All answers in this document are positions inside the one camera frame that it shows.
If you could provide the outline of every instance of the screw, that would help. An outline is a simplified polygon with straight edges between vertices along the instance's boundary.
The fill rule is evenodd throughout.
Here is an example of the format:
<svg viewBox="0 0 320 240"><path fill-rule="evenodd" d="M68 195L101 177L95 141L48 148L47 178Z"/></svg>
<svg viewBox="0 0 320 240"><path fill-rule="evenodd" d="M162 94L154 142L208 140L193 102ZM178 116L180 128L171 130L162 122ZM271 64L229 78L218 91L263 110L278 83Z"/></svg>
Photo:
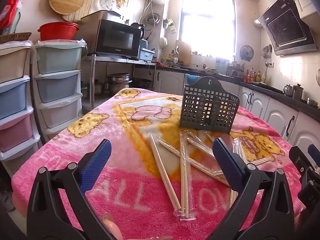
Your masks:
<svg viewBox="0 0 320 240"><path fill-rule="evenodd" d="M254 164L252 164L252 163L249 163L249 164L247 165L247 167L248 167L248 169L251 170L251 171L254 171L254 170L256 169L256 166L254 166Z"/></svg>
<svg viewBox="0 0 320 240"><path fill-rule="evenodd" d="M44 173L45 172L45 167L41 167L40 169L39 169L39 173Z"/></svg>
<svg viewBox="0 0 320 240"><path fill-rule="evenodd" d="M283 175L284 174L284 171L283 171L283 169L277 169L277 172L279 173L279 174L281 174L281 175Z"/></svg>
<svg viewBox="0 0 320 240"><path fill-rule="evenodd" d="M68 165L68 169L70 169L70 170L73 170L73 169L75 169L77 167L77 164L76 163L70 163L69 165Z"/></svg>

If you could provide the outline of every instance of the bright window light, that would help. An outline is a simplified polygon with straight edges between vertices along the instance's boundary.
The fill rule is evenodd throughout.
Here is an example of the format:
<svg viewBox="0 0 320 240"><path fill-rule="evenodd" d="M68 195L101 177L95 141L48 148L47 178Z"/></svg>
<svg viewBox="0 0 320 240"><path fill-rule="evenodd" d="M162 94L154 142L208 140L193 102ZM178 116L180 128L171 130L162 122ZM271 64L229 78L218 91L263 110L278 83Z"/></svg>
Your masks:
<svg viewBox="0 0 320 240"><path fill-rule="evenodd" d="M203 56L230 59L235 52L234 0L183 0L180 40Z"/></svg>

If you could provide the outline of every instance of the kettle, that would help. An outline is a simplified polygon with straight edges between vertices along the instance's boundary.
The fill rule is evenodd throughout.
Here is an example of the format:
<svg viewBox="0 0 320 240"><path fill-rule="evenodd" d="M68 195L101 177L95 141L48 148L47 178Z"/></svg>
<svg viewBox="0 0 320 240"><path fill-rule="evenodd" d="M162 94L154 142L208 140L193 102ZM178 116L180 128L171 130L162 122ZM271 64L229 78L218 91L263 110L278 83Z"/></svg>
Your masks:
<svg viewBox="0 0 320 240"><path fill-rule="evenodd" d="M293 87L289 85L285 85L283 88L283 92L287 97L292 97Z"/></svg>
<svg viewBox="0 0 320 240"><path fill-rule="evenodd" d="M293 86L292 90L292 98L300 101L303 93L303 88L301 87L301 85L297 84L297 86Z"/></svg>
<svg viewBox="0 0 320 240"><path fill-rule="evenodd" d="M131 26L141 30L141 37L140 38L143 39L144 34L146 32L146 29L144 28L144 24L133 23L133 24L131 24Z"/></svg>

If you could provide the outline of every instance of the fleece blanket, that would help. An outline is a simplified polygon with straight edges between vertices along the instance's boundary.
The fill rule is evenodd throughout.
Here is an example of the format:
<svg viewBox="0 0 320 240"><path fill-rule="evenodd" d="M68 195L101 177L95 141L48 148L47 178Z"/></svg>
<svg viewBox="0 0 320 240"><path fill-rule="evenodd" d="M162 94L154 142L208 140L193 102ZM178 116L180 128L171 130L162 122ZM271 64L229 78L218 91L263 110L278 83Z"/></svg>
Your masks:
<svg viewBox="0 0 320 240"><path fill-rule="evenodd" d="M196 219L179 221L153 157L148 133L162 137L179 149L179 127L182 96L156 93L143 89L124 89L39 149L13 176L12 187L18 206L27 207L31 187L38 169L63 169L78 162L107 138L112 154L94 188L86 193L88 200L102 217L110 212L124 239L173 236L173 239L205 239L218 225L229 208L230 188L192 167L193 203ZM195 132L210 147L204 132ZM299 174L288 157L291 146L263 120L239 107L232 131L212 132L232 147L239 138L249 161L270 156L272 161L259 169L282 168L287 176L295 213L301 206ZM158 147L173 188L180 199L180 160ZM195 160L218 169L207 155L188 145ZM244 227L252 220L262 193L259 192ZM80 228L65 194L62 200L72 224Z"/></svg>

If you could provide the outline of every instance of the white upper cabinet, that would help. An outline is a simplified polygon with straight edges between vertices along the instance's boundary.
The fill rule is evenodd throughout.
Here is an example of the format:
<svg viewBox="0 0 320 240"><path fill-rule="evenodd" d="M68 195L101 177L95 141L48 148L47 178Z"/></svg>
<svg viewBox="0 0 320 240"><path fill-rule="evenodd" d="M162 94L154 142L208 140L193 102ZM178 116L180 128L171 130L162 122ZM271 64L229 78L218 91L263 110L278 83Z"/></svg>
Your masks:
<svg viewBox="0 0 320 240"><path fill-rule="evenodd" d="M294 0L300 18L316 33L320 33L320 15L311 0Z"/></svg>
<svg viewBox="0 0 320 240"><path fill-rule="evenodd" d="M248 109L249 107L248 102L251 94L252 94L252 90L245 87L240 87L239 94L238 94L238 97L240 99L240 106Z"/></svg>
<svg viewBox="0 0 320 240"><path fill-rule="evenodd" d="M236 96L238 96L239 94L239 89L240 89L240 86L239 85L236 85L236 84L233 84L233 83L229 83L229 82L225 82L225 81L220 81L220 84L222 85L223 89L226 91L226 92L229 92L229 93L232 93Z"/></svg>
<svg viewBox="0 0 320 240"><path fill-rule="evenodd" d="M288 141L292 146L298 146L308 157L309 161L315 166L315 162L308 154L308 146L314 144L320 149L320 123L299 112L296 124Z"/></svg>
<svg viewBox="0 0 320 240"><path fill-rule="evenodd" d="M253 113L256 117L263 119L266 113L270 97L252 91L249 97L249 107L248 110Z"/></svg>
<svg viewBox="0 0 320 240"><path fill-rule="evenodd" d="M184 74L158 70L156 73L156 92L182 95Z"/></svg>
<svg viewBox="0 0 320 240"><path fill-rule="evenodd" d="M272 98L264 116L267 122L284 140L288 141L298 117L297 111Z"/></svg>

